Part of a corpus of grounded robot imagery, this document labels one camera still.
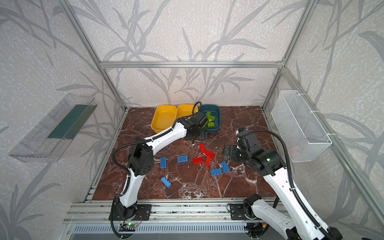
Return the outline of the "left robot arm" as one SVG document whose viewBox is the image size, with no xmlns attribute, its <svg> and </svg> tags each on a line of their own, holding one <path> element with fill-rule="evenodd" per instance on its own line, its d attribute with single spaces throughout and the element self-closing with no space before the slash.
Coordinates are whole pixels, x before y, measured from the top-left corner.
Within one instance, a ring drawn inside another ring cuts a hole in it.
<svg viewBox="0 0 384 240">
<path fill-rule="evenodd" d="M 113 200 L 112 209 L 124 214 L 134 214 L 143 179 L 153 169 L 154 156 L 179 139 L 199 139 L 201 135 L 205 135 L 205 125 L 208 121 L 204 113 L 193 111 L 189 116 L 175 119 L 169 128 L 158 134 L 118 147 L 111 154 L 111 159 L 127 174 L 127 178 L 122 193 L 116 195 Z M 116 160 L 116 154 L 128 147 L 128 163 L 123 165 Z"/>
</svg>

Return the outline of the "red brick top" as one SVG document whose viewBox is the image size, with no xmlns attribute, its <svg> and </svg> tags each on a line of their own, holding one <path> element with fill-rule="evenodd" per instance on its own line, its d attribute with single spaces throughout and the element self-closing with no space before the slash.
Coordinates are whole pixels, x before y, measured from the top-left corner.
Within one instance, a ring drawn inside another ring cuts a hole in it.
<svg viewBox="0 0 384 240">
<path fill-rule="evenodd" d="M 206 148 L 205 148 L 204 144 L 199 144 L 199 149 L 200 149 L 201 154 L 205 154 Z"/>
</svg>

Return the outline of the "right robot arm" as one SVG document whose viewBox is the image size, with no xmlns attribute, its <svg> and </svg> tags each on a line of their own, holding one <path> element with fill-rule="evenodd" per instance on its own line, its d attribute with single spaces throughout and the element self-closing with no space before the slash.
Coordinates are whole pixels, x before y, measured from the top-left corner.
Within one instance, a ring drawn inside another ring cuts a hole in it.
<svg viewBox="0 0 384 240">
<path fill-rule="evenodd" d="M 238 129 L 237 144 L 225 146 L 224 158 L 242 163 L 262 176 L 275 191 L 288 215 L 269 207 L 261 196 L 254 194 L 244 200 L 246 216 L 263 220 L 286 240 L 341 240 L 341 232 L 322 220 L 294 183 L 284 140 L 278 134 L 269 132 L 283 147 L 284 156 L 281 157 L 274 149 L 264 150 L 257 133 L 245 128 Z"/>
</svg>

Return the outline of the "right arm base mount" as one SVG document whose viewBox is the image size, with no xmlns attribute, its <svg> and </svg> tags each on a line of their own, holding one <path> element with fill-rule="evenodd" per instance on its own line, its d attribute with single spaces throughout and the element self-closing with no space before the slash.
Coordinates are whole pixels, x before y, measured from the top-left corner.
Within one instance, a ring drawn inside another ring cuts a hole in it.
<svg viewBox="0 0 384 240">
<path fill-rule="evenodd" d="M 244 204 L 228 204 L 231 220 L 255 220 L 256 216 L 252 213 L 250 207 Z"/>
</svg>

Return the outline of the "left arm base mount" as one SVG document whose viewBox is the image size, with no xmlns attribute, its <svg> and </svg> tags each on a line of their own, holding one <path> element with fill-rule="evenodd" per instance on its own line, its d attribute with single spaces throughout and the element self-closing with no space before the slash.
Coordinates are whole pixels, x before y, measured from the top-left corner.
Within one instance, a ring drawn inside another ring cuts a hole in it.
<svg viewBox="0 0 384 240">
<path fill-rule="evenodd" d="M 114 204 L 109 215 L 109 221 L 148 221 L 151 214 L 152 205 L 133 205 L 128 209 Z"/>
</svg>

